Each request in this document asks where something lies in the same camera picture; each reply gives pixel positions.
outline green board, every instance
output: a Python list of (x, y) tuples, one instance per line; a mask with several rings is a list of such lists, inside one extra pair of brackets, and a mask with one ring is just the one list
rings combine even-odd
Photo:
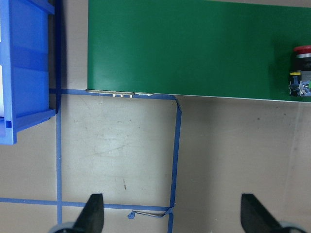
[(92, 90), (311, 101), (290, 97), (311, 8), (204, 0), (89, 0)]

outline yellow label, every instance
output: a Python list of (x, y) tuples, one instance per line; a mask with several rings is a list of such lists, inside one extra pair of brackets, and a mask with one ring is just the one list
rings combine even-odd
[(292, 72), (291, 75), (301, 75), (301, 72)]

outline red button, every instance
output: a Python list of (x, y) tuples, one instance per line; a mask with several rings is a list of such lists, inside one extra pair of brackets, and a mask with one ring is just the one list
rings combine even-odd
[(299, 46), (294, 48), (294, 51), (298, 54), (311, 53), (311, 45)]

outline blue storage crate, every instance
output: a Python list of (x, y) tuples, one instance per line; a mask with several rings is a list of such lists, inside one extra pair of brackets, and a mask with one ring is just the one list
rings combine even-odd
[(0, 144), (50, 119), (47, 0), (0, 0)]

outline concrete floor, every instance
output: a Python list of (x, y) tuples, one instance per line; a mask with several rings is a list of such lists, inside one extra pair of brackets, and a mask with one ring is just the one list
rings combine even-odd
[[(239, 2), (311, 7), (309, 0)], [(67, 76), (85, 89), (87, 1), (64, 0)], [(51, 106), (54, 106), (51, 95)], [(254, 193), (278, 219), (311, 232), (311, 105), (179, 96), (183, 111), (174, 232), (242, 233), (240, 198)], [(169, 204), (176, 103), (74, 96), (62, 98), (63, 200)], [(56, 118), (0, 146), (0, 198), (56, 200)], [(80, 207), (63, 207), (73, 221)], [(105, 233), (165, 233), (168, 218), (105, 211)], [(56, 207), (0, 203), (0, 231), (47, 232)]]

